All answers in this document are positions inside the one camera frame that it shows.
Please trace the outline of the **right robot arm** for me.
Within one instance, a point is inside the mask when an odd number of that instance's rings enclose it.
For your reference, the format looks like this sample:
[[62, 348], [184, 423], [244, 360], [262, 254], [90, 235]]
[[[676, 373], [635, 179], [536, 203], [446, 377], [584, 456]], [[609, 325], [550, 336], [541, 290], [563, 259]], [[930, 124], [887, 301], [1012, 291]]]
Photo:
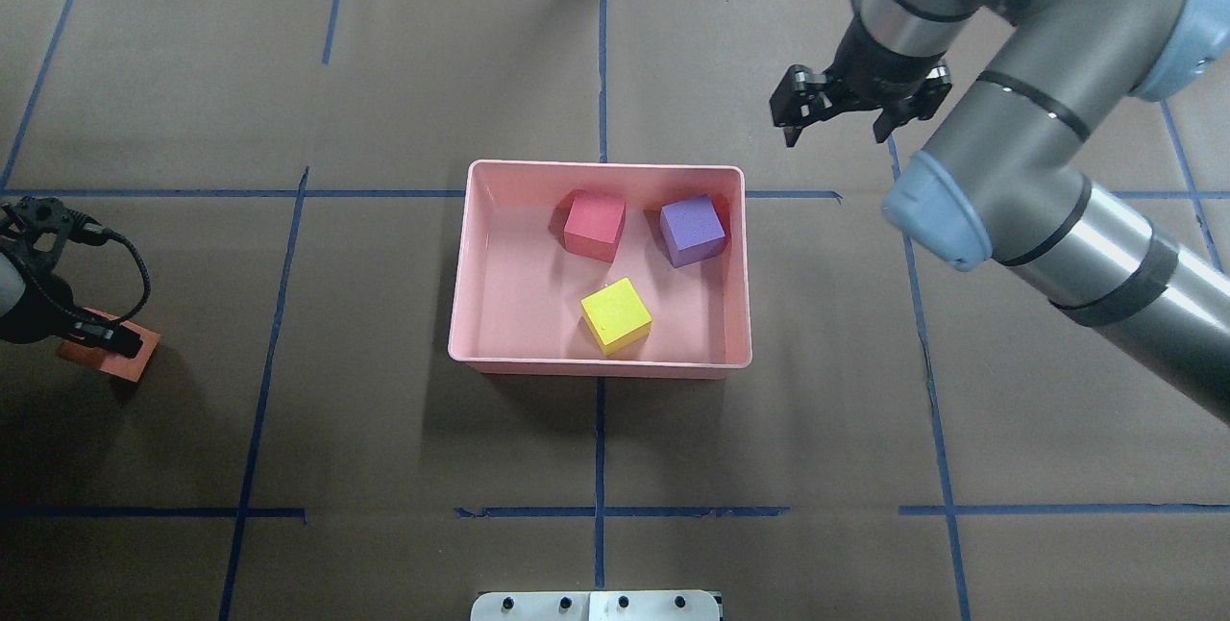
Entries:
[[770, 96], [795, 145], [814, 123], [875, 112], [875, 141], [930, 121], [947, 52], [977, 12], [1011, 26], [911, 154], [882, 205], [956, 271], [995, 261], [1192, 402], [1228, 421], [1228, 278], [1073, 166], [1121, 100], [1159, 103], [1228, 52], [1228, 0], [849, 0], [822, 73]]

